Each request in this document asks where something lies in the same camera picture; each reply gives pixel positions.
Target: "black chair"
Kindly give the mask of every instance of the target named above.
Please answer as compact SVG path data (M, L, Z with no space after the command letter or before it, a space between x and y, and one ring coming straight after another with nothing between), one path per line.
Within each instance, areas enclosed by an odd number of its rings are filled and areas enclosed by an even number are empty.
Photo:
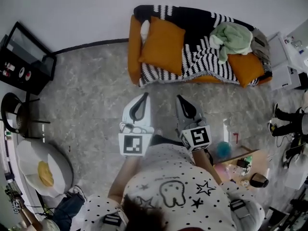
M25 138L40 139L38 137L29 137L28 129L31 122L50 124L49 121L32 120L28 103L23 103L14 93L7 93L1 102L1 116L6 129L12 133L18 133ZM8 122L8 114L16 115L16 128L13 128Z

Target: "star print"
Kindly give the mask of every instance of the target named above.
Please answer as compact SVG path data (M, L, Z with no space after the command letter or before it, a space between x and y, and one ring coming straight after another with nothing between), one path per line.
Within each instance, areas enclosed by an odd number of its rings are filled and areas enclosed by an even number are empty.
M201 198L199 198L198 200L193 200L193 205L192 206L196 206L197 209L198 209L199 205L203 205L203 203L201 203L203 201L200 202L200 199Z
M143 207L144 209L154 209L154 206L151 205L151 201L152 201L153 197L148 199L148 200L144 200L143 198L141 198L139 196L137 198L140 200L140 204L139 205L141 207Z
M146 185L141 185L140 190L145 190L145 189L148 189L148 188L149 188L148 184L146 184Z
M211 194L210 191L215 190L215 188L208 186L208 181L204 185L199 185L199 184L196 184L196 185L198 186L197 189L199 189L199 191L196 194L206 193L209 196Z

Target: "black and white striped blanket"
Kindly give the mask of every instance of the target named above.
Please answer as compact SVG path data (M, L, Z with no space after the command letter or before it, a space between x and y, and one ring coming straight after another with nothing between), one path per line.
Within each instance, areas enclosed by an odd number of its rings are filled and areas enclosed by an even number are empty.
M222 82L239 84L229 62L218 63L219 50L210 48L209 35L215 27L226 21L241 24L250 31L254 30L253 26L218 13L175 6L140 5L134 9L134 15L141 24L145 20L150 21L151 16L156 16L186 30L182 48L182 75L178 76L162 68L142 63L139 87L154 82L188 81L204 75L214 76ZM268 68L265 68L265 72L262 78L271 76ZM250 86L256 85L259 79L254 79Z

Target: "blue ball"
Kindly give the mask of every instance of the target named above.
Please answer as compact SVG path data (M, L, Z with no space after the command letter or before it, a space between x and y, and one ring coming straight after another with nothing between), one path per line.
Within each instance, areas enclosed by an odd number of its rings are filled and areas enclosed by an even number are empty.
M217 156L221 159L231 157L231 146L228 142L222 141L218 143Z

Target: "small table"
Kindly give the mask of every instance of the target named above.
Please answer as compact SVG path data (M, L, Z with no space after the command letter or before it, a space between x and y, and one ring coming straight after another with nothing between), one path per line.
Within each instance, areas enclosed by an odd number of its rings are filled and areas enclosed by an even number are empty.
M236 184L241 185L241 180L250 180L252 175L255 173L259 173L261 175L266 176L267 170L268 170L268 162L267 162L267 154L264 151L261 150L251 150L245 146L242 146L243 149L248 151L245 154L242 154L240 156L218 162L217 164L225 164L228 166L229 164L235 165L237 163L237 160L244 159L245 157L252 156L252 166L250 169L250 172L247 175L244 176L234 176L232 179L236 182ZM221 174L220 172L217 172L219 177L221 178L222 182L229 181L225 174ZM251 185L247 187L248 189L254 189Z

